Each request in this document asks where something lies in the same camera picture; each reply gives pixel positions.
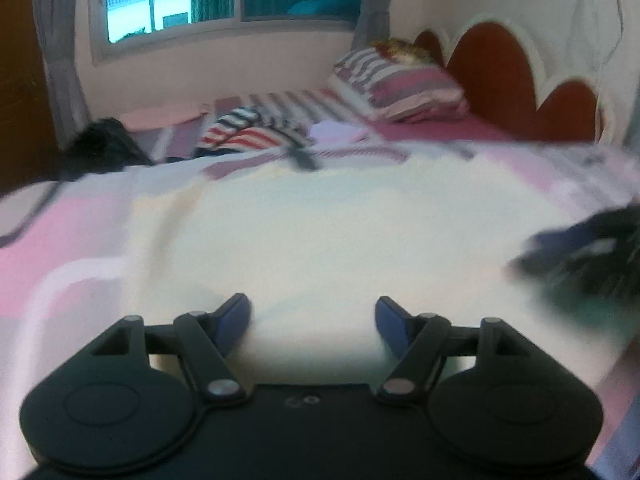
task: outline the white wall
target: white wall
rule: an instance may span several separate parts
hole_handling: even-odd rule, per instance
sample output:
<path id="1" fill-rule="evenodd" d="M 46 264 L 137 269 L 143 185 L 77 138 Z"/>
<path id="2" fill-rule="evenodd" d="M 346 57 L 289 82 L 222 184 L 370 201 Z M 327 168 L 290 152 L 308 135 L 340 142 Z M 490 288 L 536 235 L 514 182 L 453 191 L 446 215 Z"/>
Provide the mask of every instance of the white wall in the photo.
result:
<path id="1" fill-rule="evenodd" d="M 415 37 L 424 0 L 393 0 L 392 33 Z M 94 66 L 88 0 L 78 0 L 76 66 L 94 117 L 171 101 L 210 102 L 245 92 L 322 86 L 347 52 L 351 32 L 278 32 L 216 38 L 161 48 Z"/>
<path id="2" fill-rule="evenodd" d="M 640 0 L 622 0 L 626 32 L 620 48 L 602 73 L 602 87 L 614 105 L 616 137 L 628 124 L 640 74 Z M 425 0 L 425 20 L 454 36 L 479 13 L 494 14 L 526 28 L 535 40 L 547 75 L 565 72 L 596 77 L 594 55 L 598 35 L 590 0 Z M 616 42 L 618 18 L 615 0 L 596 0 L 602 50 Z"/>

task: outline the metal rivet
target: metal rivet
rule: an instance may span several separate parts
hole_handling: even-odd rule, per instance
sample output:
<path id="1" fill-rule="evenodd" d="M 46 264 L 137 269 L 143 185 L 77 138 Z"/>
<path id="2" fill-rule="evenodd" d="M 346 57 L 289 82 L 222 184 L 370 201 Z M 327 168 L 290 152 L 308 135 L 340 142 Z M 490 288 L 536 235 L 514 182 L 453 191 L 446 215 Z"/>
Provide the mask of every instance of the metal rivet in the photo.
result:
<path id="1" fill-rule="evenodd" d="M 382 385 L 382 389 L 389 395 L 404 396 L 415 390 L 415 384 L 409 379 L 389 379 Z"/>
<path id="2" fill-rule="evenodd" d="M 311 405 L 318 404 L 318 402 L 320 402 L 320 397 L 318 397 L 317 395 L 308 395 L 302 399 L 302 402 Z"/>
<path id="3" fill-rule="evenodd" d="M 240 391 L 240 384 L 233 379 L 218 379 L 211 381 L 207 391 L 215 397 L 231 397 Z"/>

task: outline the striped blanket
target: striped blanket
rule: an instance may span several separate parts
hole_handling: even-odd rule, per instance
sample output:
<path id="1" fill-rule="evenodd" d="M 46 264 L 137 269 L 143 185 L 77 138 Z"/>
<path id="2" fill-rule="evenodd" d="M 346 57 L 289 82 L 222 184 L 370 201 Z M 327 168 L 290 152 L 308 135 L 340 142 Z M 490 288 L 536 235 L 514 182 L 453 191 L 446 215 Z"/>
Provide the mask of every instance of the striped blanket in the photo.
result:
<path id="1" fill-rule="evenodd" d="M 134 138 L 156 163 L 191 158 L 198 139 L 214 126 L 218 117 L 242 106 L 260 107 L 275 117 L 286 117 L 305 126 L 327 120 L 350 124 L 365 122 L 354 108 L 332 90 L 284 91 L 217 99 L 211 113 L 206 116 L 168 128 L 135 132 Z M 373 132 L 370 136 L 377 139 Z"/>

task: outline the scalloped headboard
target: scalloped headboard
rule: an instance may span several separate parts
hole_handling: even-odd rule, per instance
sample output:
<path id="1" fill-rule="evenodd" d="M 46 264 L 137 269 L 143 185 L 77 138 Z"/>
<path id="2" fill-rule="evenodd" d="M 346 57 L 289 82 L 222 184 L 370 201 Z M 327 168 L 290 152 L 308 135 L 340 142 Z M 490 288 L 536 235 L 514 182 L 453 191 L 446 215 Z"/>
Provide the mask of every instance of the scalloped headboard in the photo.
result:
<path id="1" fill-rule="evenodd" d="M 517 140 L 594 141 L 598 100 L 591 86 L 581 78 L 568 78 L 538 106 L 536 83 L 540 81 L 534 78 L 531 55 L 504 24 L 485 21 L 472 25 L 447 62 L 435 32 L 425 30 L 415 44 L 428 49 L 463 86 L 475 115 Z"/>

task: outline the wooden cabinet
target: wooden cabinet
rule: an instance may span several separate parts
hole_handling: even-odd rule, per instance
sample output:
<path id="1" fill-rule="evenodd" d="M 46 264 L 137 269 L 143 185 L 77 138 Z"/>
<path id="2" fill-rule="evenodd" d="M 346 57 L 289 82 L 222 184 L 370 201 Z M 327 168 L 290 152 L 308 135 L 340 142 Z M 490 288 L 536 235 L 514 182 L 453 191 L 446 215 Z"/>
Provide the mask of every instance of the wooden cabinet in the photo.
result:
<path id="1" fill-rule="evenodd" d="M 31 0 L 0 0 L 0 195 L 54 178 L 59 154 Z"/>

